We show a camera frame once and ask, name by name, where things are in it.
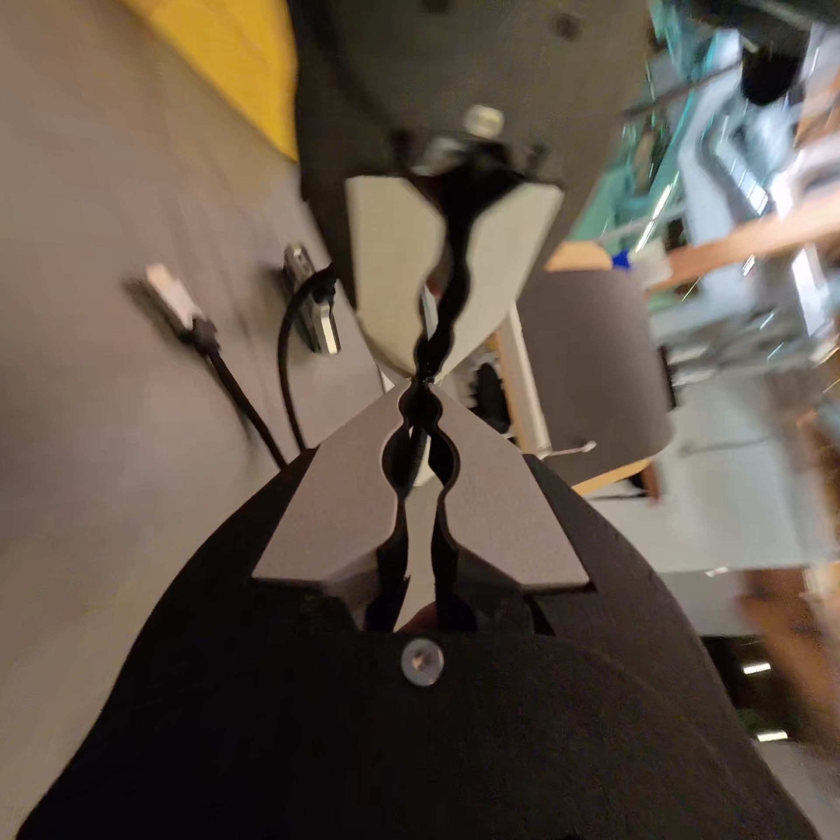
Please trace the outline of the yellow plastic bin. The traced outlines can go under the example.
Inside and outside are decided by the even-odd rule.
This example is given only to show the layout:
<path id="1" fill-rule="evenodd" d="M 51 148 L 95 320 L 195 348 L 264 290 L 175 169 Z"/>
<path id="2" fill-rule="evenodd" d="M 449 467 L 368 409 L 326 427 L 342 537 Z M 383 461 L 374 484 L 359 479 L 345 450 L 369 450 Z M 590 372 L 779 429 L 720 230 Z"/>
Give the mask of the yellow plastic bin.
<path id="1" fill-rule="evenodd" d="M 282 155 L 299 162 L 286 1 L 124 1 Z"/>

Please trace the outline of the dark grey hdmi switch box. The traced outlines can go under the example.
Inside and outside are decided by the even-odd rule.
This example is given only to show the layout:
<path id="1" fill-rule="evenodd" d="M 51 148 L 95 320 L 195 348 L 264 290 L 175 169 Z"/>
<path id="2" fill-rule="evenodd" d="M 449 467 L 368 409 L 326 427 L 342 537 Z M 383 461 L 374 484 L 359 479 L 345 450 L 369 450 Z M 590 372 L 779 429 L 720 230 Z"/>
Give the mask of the dark grey hdmi switch box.
<path id="1" fill-rule="evenodd" d="M 281 277 L 288 298 L 293 298 L 306 281 L 316 273 L 305 246 L 289 244 L 284 252 Z M 338 281 L 330 279 L 301 302 L 293 323 L 311 352 L 333 356 L 341 344 L 334 318 L 335 291 Z"/>

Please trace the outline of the wooden board with dark panel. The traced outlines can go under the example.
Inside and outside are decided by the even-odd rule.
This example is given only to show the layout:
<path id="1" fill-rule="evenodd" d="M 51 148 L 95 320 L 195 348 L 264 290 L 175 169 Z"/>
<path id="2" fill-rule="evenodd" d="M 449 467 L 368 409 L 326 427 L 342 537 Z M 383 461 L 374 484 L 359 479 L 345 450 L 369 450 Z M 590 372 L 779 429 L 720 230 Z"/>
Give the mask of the wooden board with dark panel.
<path id="1" fill-rule="evenodd" d="M 543 463 L 586 496 L 650 467 L 675 436 L 643 284 L 599 244 L 563 242 L 517 305 L 549 438 Z"/>

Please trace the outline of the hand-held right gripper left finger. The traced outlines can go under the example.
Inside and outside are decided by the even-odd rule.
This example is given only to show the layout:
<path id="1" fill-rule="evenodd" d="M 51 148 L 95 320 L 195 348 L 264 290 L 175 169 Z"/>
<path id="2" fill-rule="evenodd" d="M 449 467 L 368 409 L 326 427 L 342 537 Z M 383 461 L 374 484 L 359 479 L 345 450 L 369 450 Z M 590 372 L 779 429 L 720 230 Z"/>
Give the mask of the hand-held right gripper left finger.
<path id="1" fill-rule="evenodd" d="M 339 599 L 357 627 L 391 632 L 406 596 L 405 499 L 417 442 L 401 382 L 326 438 L 253 571 L 256 581 Z"/>

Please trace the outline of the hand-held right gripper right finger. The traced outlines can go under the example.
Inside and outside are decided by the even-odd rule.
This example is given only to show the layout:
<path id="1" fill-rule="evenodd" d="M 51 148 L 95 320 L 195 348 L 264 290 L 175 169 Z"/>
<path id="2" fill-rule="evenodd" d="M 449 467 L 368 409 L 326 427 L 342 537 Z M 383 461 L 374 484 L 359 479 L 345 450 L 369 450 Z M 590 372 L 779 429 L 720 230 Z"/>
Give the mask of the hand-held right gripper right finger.
<path id="1" fill-rule="evenodd" d="M 430 550 L 442 632 L 550 632 L 543 595 L 590 577 L 528 458 L 435 385 L 423 426 L 443 487 Z"/>

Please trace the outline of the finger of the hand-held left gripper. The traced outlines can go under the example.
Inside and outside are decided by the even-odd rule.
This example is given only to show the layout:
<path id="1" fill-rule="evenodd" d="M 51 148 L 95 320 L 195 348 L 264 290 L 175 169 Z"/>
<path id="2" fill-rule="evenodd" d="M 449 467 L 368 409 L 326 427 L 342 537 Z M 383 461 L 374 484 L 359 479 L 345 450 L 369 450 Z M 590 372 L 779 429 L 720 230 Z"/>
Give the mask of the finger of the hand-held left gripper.
<path id="1" fill-rule="evenodd" d="M 445 256 L 437 209 L 407 180 L 359 175 L 345 183 L 355 312 L 379 361 L 412 377 L 418 343 L 438 325 L 428 281 Z"/>
<path id="2" fill-rule="evenodd" d="M 554 184 L 523 183 L 473 223 L 466 264 L 469 292 L 453 327 L 438 382 L 474 353 L 506 320 L 534 268 L 564 200 Z"/>

